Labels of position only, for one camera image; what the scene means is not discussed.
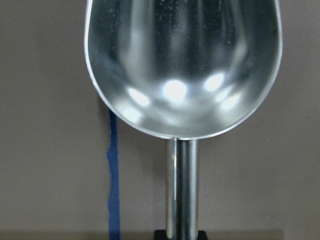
utensil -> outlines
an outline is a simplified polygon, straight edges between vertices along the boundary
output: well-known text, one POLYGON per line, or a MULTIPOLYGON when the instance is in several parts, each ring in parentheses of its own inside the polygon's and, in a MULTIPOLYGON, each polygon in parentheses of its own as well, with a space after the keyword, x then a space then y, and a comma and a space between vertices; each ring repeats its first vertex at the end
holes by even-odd
POLYGON ((169 239, 198 235, 198 140, 263 102, 282 55, 277 0, 88 0, 85 59, 105 104, 167 144, 169 239))

metal scoop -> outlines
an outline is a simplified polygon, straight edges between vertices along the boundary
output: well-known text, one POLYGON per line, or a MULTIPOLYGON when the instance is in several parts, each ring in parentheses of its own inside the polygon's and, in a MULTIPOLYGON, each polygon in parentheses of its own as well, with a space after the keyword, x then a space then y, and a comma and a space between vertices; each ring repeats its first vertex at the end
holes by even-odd
POLYGON ((277 0, 88 0, 85 58, 105 104, 168 141, 169 239, 195 240, 197 140, 248 118, 276 78, 277 0))

metal handle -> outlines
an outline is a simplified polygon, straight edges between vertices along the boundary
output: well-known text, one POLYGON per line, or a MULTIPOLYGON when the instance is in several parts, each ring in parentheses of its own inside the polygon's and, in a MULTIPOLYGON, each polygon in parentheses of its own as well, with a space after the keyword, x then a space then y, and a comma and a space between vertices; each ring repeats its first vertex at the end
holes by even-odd
POLYGON ((198 237, 198 141, 167 141, 166 235, 170 240, 198 237))

